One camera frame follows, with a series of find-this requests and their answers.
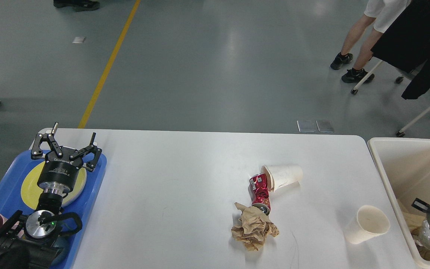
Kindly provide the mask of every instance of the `black jacket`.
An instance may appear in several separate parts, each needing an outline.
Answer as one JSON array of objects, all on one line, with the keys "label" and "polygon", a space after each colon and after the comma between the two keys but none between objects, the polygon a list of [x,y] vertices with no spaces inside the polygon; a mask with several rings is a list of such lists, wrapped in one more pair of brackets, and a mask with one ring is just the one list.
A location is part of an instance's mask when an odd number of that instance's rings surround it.
[{"label": "black jacket", "polygon": [[413,0],[372,48],[373,56],[408,73],[425,63],[403,92],[417,99],[430,88],[430,0]]}]

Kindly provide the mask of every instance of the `black shoe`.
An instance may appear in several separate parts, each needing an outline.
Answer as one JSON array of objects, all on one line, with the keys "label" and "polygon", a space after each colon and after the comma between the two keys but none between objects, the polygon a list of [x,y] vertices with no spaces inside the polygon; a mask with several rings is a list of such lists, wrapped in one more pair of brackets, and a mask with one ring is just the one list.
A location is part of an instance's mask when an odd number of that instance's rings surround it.
[{"label": "black shoe", "polygon": [[[365,75],[367,75],[367,72],[364,70],[364,68],[361,70],[354,70],[352,68],[351,70],[347,71],[348,72],[341,77],[341,80],[345,83],[358,83],[365,77]],[[373,79],[374,74],[371,74],[364,83],[371,82]]]},{"label": "black shoe", "polygon": [[353,60],[353,55],[351,53],[348,53],[348,55],[341,56],[341,53],[338,53],[336,55],[336,58],[334,58],[333,63],[331,63],[330,67],[334,70],[339,70],[342,65],[351,63]]},{"label": "black shoe", "polygon": [[54,0],[53,4],[58,9],[61,7],[72,7],[76,12],[92,11],[100,7],[99,2],[89,0]]}]

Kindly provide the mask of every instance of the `white paper cup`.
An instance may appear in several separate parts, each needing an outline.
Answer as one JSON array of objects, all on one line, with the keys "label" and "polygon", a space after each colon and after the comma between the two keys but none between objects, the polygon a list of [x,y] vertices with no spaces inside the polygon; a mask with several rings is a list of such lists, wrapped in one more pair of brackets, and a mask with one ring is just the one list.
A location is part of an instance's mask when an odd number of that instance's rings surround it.
[{"label": "white paper cup", "polygon": [[389,231],[387,216],[377,207],[364,205],[344,230],[345,239],[351,244],[359,244]]},{"label": "white paper cup", "polygon": [[261,173],[267,176],[268,191],[276,191],[303,178],[303,170],[297,164],[264,165]]}]

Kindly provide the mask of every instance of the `yellow floor line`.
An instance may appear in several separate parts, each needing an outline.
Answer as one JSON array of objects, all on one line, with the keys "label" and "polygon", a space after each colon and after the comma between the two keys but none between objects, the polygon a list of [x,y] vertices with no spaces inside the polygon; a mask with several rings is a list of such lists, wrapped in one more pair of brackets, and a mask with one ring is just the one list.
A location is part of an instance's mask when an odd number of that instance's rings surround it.
[{"label": "yellow floor line", "polygon": [[99,83],[97,84],[97,87],[94,90],[94,93],[92,94],[91,100],[89,101],[89,104],[87,105],[84,115],[82,115],[82,119],[79,122],[79,126],[77,126],[77,128],[84,128],[85,125],[87,124],[87,121],[91,116],[92,109],[94,109],[94,105],[96,105],[97,99],[99,98],[99,94],[102,90],[102,87],[104,87],[104,83],[106,83],[106,79],[107,79],[107,76],[109,75],[110,69],[112,68],[113,63],[116,60],[117,53],[119,52],[119,49],[121,49],[122,43],[124,42],[124,38],[127,34],[128,28],[130,27],[130,24],[134,18],[135,12],[137,11],[139,4],[140,4],[140,0],[137,0],[134,4],[134,7],[132,8],[132,11],[130,12],[130,15],[128,16],[126,24],[124,25],[124,29],[122,29],[121,35],[117,40],[116,46],[112,51],[112,54],[110,55],[109,62],[107,62],[106,68],[104,68],[104,72],[100,77]]}]

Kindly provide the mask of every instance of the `blue tray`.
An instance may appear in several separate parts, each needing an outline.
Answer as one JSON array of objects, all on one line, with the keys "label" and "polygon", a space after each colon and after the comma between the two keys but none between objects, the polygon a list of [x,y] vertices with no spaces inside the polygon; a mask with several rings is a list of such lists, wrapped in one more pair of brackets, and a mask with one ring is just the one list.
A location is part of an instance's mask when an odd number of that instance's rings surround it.
[{"label": "blue tray", "polygon": [[[90,161],[92,159],[91,156],[92,155],[84,157],[84,162]],[[26,175],[42,161],[43,160],[31,160],[31,153],[29,150],[19,154],[14,159],[0,182],[0,213],[3,216],[9,218],[16,210],[22,210],[22,213],[25,215],[34,212],[33,209],[26,206],[22,201],[21,185]],[[68,238],[70,250],[67,257],[60,264],[51,266],[51,269],[70,269],[72,266],[79,245],[81,244],[82,236],[84,235],[85,225],[89,220],[92,207],[99,193],[104,172],[106,171],[106,164],[107,159],[101,154],[96,169],[94,169],[93,172],[87,172],[85,187],[79,197],[65,207],[65,212],[75,212],[79,214],[82,220],[82,230]]]}]

